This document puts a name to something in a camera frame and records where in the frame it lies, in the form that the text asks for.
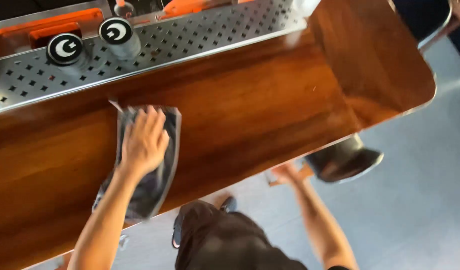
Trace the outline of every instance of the black pants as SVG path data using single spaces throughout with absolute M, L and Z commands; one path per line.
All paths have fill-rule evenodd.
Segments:
M 217 236 L 220 239 L 257 236 L 270 245 L 263 230 L 244 214 L 223 212 L 201 200 L 182 206 L 175 226 L 181 228 L 176 270 L 188 267 L 191 258 L 199 251 L 208 236 Z

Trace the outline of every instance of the perforated metal drip tray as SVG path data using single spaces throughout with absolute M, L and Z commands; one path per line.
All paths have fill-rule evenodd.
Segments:
M 79 75 L 52 66 L 45 49 L 1 58 L 0 112 L 306 28 L 291 3 L 258 0 L 136 28 L 142 52 L 133 60 L 117 60 L 99 37 L 85 39 L 92 60 Z

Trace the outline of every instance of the gray floor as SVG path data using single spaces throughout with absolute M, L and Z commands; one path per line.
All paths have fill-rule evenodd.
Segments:
M 460 270 L 460 56 L 443 39 L 425 58 L 437 74 L 434 101 L 360 134 L 365 144 L 385 153 L 382 163 L 356 181 L 311 180 L 362 270 Z M 288 187 L 269 188 L 262 173 L 203 199 L 219 203 L 228 193 L 272 243 L 309 269 L 321 269 Z M 173 269 L 170 236 L 176 213 L 125 230 L 129 242 L 113 269 Z

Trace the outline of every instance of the wooden tabletop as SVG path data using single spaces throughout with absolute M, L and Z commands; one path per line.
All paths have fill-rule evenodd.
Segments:
M 384 0 L 323 0 L 306 30 L 0 114 L 0 270 L 71 250 L 112 169 L 116 110 L 182 113 L 161 211 L 429 102 L 432 73 Z

